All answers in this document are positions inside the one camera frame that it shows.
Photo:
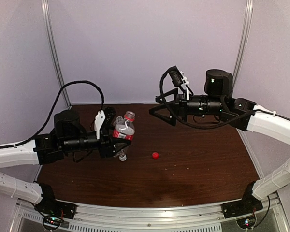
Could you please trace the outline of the red label soda bottle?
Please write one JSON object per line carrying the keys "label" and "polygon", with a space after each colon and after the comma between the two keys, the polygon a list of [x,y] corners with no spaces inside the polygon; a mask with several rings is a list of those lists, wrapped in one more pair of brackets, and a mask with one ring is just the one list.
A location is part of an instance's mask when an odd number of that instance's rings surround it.
{"label": "red label soda bottle", "polygon": [[132,141],[135,134],[135,126],[133,123],[135,120],[135,113],[127,111],[123,117],[125,119],[125,124],[115,126],[113,137]]}

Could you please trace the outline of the clear plastic bottle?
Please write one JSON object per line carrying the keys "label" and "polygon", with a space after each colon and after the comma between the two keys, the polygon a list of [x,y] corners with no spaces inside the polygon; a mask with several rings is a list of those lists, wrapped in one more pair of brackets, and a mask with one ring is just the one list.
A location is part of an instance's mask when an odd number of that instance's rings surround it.
{"label": "clear plastic bottle", "polygon": [[124,124],[125,124],[125,119],[122,116],[118,116],[113,123],[114,126],[124,125]]}

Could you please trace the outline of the white bottle cap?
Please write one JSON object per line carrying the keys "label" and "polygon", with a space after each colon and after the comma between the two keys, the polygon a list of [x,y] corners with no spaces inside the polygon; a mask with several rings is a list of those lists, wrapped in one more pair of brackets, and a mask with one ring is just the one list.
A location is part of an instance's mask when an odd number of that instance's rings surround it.
{"label": "white bottle cap", "polygon": [[119,156],[119,160],[120,161],[126,161],[127,160],[127,155],[126,154],[120,155]]}

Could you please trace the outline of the red soda bottle cap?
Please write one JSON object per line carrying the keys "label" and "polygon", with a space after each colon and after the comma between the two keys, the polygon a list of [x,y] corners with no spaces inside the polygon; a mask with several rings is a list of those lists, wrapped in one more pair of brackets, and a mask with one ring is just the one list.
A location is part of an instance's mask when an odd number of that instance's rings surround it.
{"label": "red soda bottle cap", "polygon": [[160,155],[159,155],[158,152],[153,152],[153,153],[152,153],[152,158],[153,158],[153,159],[158,159],[159,156],[160,156]]}

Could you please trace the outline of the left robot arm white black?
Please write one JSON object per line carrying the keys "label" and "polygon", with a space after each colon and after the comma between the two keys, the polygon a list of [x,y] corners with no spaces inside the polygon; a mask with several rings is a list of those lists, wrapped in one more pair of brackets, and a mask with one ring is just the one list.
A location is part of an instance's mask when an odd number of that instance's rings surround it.
{"label": "left robot arm white black", "polygon": [[[115,156],[131,145],[135,130],[133,118],[119,117],[112,125],[115,110],[107,107],[97,113],[94,129],[87,131],[77,111],[64,110],[54,115],[54,128],[49,134],[37,134],[27,142],[0,145],[0,169],[19,165],[46,165],[76,152],[97,150],[101,158]],[[39,210],[54,215],[60,210],[53,190],[46,184],[28,183],[0,172],[0,193],[34,204]]]}

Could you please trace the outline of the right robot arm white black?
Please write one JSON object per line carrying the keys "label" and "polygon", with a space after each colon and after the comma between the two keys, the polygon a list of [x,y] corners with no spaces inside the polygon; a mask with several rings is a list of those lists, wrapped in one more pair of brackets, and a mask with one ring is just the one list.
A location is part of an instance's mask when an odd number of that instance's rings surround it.
{"label": "right robot arm white black", "polygon": [[[170,67],[159,82],[157,107],[149,113],[168,124],[211,130],[230,125],[241,131],[260,133],[290,145],[290,119],[253,101],[233,98],[233,75],[219,69],[205,73],[205,94],[194,95],[183,72]],[[266,177],[247,186],[238,203],[249,213],[261,200],[290,183],[290,158]]]}

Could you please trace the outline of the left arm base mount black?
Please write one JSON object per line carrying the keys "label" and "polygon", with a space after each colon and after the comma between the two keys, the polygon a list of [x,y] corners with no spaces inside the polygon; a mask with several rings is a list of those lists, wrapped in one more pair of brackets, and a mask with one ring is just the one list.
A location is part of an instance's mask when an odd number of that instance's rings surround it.
{"label": "left arm base mount black", "polygon": [[42,199],[34,205],[38,212],[60,218],[74,219],[77,205],[57,200]]}

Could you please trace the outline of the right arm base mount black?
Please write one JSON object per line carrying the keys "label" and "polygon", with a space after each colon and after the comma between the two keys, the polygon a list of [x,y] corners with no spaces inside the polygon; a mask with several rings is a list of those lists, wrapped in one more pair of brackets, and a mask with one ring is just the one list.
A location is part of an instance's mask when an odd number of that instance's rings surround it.
{"label": "right arm base mount black", "polygon": [[261,201],[255,200],[237,200],[233,202],[223,203],[222,211],[224,218],[239,217],[246,214],[252,214],[255,211],[263,209]]}

